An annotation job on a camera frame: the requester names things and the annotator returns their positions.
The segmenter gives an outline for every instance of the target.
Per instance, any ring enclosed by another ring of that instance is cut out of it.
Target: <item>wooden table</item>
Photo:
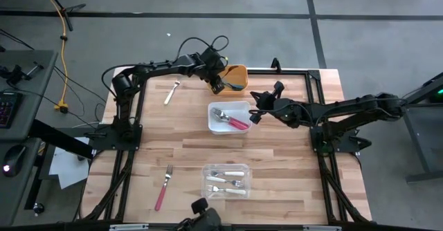
[[[320,74],[326,102],[344,100],[338,71],[325,69]],[[181,77],[181,85],[169,105],[164,106],[175,79],[177,76],[148,80],[141,119],[143,137],[134,159],[125,222],[178,223],[193,217],[190,205],[201,198],[201,168],[213,163],[244,163],[253,172],[250,199],[209,201],[224,223],[327,223],[318,161],[311,149],[308,128],[290,129],[265,115],[244,135],[216,136],[208,130],[209,103],[246,100],[255,108],[249,91],[272,91],[277,80],[285,86],[282,97],[307,101],[302,76],[250,75],[247,92],[235,97],[215,96],[200,79]],[[111,123],[115,112],[116,106],[109,97],[103,122]],[[115,156],[116,152],[105,151],[92,164],[83,196],[83,215],[90,213],[109,189]],[[343,191],[370,219],[356,158],[337,154],[337,163]],[[154,206],[168,164],[174,165],[174,173],[161,211],[156,212]],[[117,195],[114,212],[118,208]],[[334,194],[332,200],[338,218]]]

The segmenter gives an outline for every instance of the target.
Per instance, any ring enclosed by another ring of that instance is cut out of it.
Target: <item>white paper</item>
[[[83,143],[89,142],[88,138],[75,138]],[[80,182],[88,177],[88,160],[79,161],[77,155],[71,154],[59,147],[55,148],[53,162],[49,168],[50,175],[58,175],[60,187],[64,189],[69,185]]]

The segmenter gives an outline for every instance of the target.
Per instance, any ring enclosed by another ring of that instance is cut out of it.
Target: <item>white handle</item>
[[[233,190],[233,189],[226,189],[226,192],[228,192],[228,193],[234,193],[234,194],[246,194],[246,190]]]
[[[220,183],[225,183],[226,182],[226,180],[224,180],[222,178],[217,178],[215,176],[207,176],[206,180],[212,181],[212,182],[220,182]]]
[[[225,172],[225,176],[244,176],[244,172]]]
[[[176,86],[174,86],[172,88],[172,90],[169,92],[168,96],[166,97],[166,100],[165,100],[164,104],[168,104],[169,103],[169,101],[171,100],[172,95],[174,94],[175,88],[176,88]]]

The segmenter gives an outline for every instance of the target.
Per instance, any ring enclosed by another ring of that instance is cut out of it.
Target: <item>concrete floor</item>
[[[86,3],[84,10],[199,13],[307,14],[306,0],[60,0],[65,6]],[[443,15],[443,0],[314,0],[317,14]],[[0,0],[1,9],[52,10],[47,0]],[[196,19],[196,18],[75,18],[68,34],[66,63],[69,75],[101,96],[106,89],[100,75],[110,66],[146,62],[174,56],[186,37],[211,40],[227,35],[224,51],[230,62],[268,67],[278,57],[284,67],[318,68],[311,23],[308,19]],[[328,68],[337,68],[346,98],[386,91],[403,95],[442,72],[441,21],[318,21]],[[54,17],[0,17],[0,28],[37,49],[60,49],[61,25]],[[0,36],[7,49],[25,49]],[[184,52],[202,50],[190,42]],[[58,100],[62,81],[56,75],[46,96]],[[98,99],[81,89],[83,117],[95,121]],[[72,111],[80,104],[67,96]],[[81,122],[54,113],[44,102],[38,118],[56,127]],[[407,185],[404,177],[422,172],[419,159],[403,121],[376,122],[361,128],[361,137],[373,145],[362,151],[363,177],[373,219],[387,225],[441,230],[443,227],[443,180]],[[47,211],[39,218],[21,212],[15,225],[70,221],[77,208],[81,184],[60,190],[47,183],[39,195]],[[55,193],[49,197],[47,190]],[[68,205],[60,205],[65,199]]]

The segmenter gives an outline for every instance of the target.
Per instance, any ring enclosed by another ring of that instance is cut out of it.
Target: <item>keyboard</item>
[[[0,93],[0,128],[10,128],[22,96],[15,92]]]

